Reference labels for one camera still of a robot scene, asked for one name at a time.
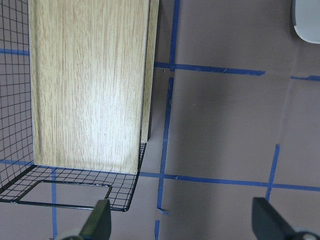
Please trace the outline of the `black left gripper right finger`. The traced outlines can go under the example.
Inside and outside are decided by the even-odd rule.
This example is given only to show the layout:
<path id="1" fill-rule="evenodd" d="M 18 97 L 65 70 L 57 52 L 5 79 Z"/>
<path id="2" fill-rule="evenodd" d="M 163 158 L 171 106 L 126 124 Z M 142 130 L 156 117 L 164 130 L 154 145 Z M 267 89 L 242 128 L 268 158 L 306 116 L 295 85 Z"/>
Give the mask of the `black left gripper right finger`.
<path id="1" fill-rule="evenodd" d="M 290 240 L 296 234 L 263 197 L 252 199 L 251 227 L 257 240 Z"/>

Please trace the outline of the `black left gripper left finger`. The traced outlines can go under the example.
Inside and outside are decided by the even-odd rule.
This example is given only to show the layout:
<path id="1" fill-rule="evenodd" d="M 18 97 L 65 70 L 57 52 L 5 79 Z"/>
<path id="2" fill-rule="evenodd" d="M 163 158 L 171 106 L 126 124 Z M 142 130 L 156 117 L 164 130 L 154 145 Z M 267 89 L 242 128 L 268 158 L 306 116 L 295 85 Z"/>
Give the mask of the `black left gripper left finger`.
<path id="1" fill-rule="evenodd" d="M 111 207 L 108 199 L 99 200 L 79 235 L 84 240 L 109 240 L 112 231 Z"/>

